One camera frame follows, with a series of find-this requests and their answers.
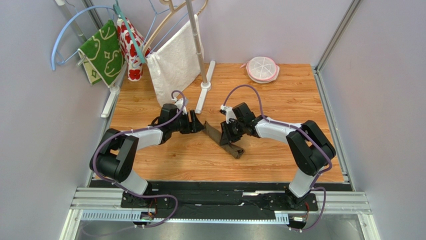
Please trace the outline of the brown cloth napkin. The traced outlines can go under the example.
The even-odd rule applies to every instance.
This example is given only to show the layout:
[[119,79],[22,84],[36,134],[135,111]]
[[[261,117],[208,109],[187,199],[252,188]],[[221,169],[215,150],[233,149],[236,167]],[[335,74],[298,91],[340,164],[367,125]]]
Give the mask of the brown cloth napkin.
[[235,159],[240,159],[245,153],[245,150],[242,147],[239,147],[235,144],[220,145],[222,133],[211,126],[207,121],[204,122],[204,132],[224,151],[233,156]]

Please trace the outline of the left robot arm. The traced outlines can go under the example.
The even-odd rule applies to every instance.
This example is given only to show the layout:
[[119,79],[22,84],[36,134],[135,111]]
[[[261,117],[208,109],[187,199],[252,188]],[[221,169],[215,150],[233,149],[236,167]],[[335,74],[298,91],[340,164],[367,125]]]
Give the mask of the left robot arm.
[[103,135],[89,168],[99,177],[111,180],[123,190],[140,197],[149,187],[133,165],[137,151],[164,144],[174,132],[195,134],[204,130],[194,110],[187,111],[182,103],[166,103],[152,123],[141,131],[119,131],[109,128]]

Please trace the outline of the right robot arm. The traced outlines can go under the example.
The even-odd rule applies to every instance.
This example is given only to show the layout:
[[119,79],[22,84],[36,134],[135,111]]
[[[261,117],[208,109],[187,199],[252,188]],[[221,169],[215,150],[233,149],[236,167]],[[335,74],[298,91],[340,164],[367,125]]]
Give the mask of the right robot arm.
[[243,135],[271,139],[287,144],[298,170],[290,182],[289,195],[304,198],[311,190],[320,171],[330,166],[336,150],[316,122],[287,123],[263,115],[255,116],[246,103],[235,107],[222,105],[226,120],[221,126],[221,146],[239,141]]

